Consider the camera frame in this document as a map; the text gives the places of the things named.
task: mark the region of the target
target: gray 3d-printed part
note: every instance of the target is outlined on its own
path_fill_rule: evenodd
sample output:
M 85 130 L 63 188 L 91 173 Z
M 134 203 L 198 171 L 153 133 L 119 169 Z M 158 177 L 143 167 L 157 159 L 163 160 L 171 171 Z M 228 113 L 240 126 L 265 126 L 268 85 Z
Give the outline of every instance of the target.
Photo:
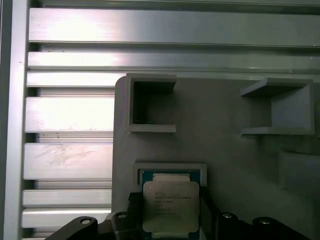
M 267 78 L 242 88 L 240 95 L 263 97 L 271 103 L 271 126 L 245 128 L 241 130 L 242 135 L 315 134 L 312 80 Z
M 141 191 L 133 162 L 205 163 L 207 188 L 216 206 L 249 223 L 268 216 L 314 239 L 318 229 L 314 201 L 279 188 L 279 147 L 306 151 L 314 136 L 241 137 L 248 126 L 271 126 L 271 103 L 241 97 L 252 80 L 178 78 L 174 96 L 161 104 L 172 110 L 175 134 L 125 130 L 126 79 L 114 99 L 112 211 L 125 211 L 128 195 Z
M 279 151 L 279 185 L 320 200 L 320 156 Z
M 128 132 L 175 133 L 175 124 L 169 116 L 152 117 L 153 104 L 158 106 L 163 97 L 171 95 L 177 82 L 175 75 L 128 73 L 125 77 L 125 128 Z

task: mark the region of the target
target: gray plastic mount plate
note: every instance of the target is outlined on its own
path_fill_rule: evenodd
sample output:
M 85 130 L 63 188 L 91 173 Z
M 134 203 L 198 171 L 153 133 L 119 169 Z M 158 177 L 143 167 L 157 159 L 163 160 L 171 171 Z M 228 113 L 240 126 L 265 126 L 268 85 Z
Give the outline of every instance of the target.
M 178 78 L 174 93 L 150 99 L 150 119 L 175 124 L 176 133 L 125 130 L 126 77 L 115 87 L 112 169 L 112 211 L 126 209 L 133 182 L 133 162 L 205 163 L 207 186 L 221 211 L 246 222 L 268 216 L 311 239 L 320 231 L 314 201 L 280 188 L 278 152 L 281 148 L 310 150 L 315 136 L 241 136 L 247 127 L 271 126 L 270 102 L 241 97 L 251 80 Z
M 320 156 L 279 151 L 279 183 L 320 200 Z

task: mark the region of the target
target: gray plastic bracket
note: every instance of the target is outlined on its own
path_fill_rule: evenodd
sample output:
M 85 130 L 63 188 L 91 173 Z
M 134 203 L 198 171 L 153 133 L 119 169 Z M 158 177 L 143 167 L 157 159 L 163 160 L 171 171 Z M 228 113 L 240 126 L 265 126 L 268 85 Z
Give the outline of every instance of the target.
M 174 92 L 176 75 L 138 74 L 126 75 L 125 128 L 127 132 L 175 133 L 174 124 L 153 123 L 148 119 L 149 100 L 152 95 L 169 95 Z
M 279 185 L 320 200 L 320 156 L 279 151 Z
M 314 85 L 308 79 L 267 78 L 240 91 L 270 101 L 271 126 L 244 128 L 241 135 L 314 135 Z

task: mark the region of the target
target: metal frame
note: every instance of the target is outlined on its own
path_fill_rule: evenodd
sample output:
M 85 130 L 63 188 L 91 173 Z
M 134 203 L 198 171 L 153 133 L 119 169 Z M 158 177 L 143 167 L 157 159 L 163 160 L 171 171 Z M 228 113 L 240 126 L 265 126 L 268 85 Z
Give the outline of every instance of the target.
M 12 0 L 0 1 L 0 233 L 4 231 Z
M 13 0 L 5 179 L 6 191 L 3 225 L 3 238 L 5 240 L 20 240 L 22 238 L 22 191 L 24 189 L 22 172 L 25 143 L 24 123 L 26 68 L 28 61 L 28 18 L 29 1 Z
M 25 132 L 112 133 L 114 130 L 114 104 L 113 96 L 27 97 Z M 74 110 L 79 105 L 83 111 Z
M 317 0 L 41 0 L 44 8 L 117 8 L 246 13 L 317 14 Z
M 82 70 L 82 71 L 177 71 L 198 72 L 263 72 L 319 74 L 318 58 L 308 55 L 264 52 L 30 52 L 28 67 L 31 70 Z
M 27 208 L 23 211 L 23 220 L 22 227 L 23 228 L 45 228 L 48 225 L 50 226 L 63 226 L 72 221 L 75 218 L 81 216 L 90 215 L 93 218 L 96 218 L 99 223 L 102 223 L 106 216 L 111 213 L 111 207 L 93 207 L 93 208 L 85 208 L 85 207 L 71 207 L 71 208 Z M 48 216 L 46 221 L 43 221 L 43 218 L 39 216 Z
M 315 33 L 319 19 L 319 15 L 243 12 L 31 8 L 29 40 L 307 48 L 319 45 Z M 81 27 L 75 27 L 77 22 L 83 22 Z M 43 60 L 53 64 L 58 57 Z
M 111 189 L 92 190 L 25 190 L 23 206 L 25 208 L 61 207 L 111 207 Z
M 112 143 L 28 143 L 25 145 L 23 176 L 26 180 L 110 181 L 112 156 Z

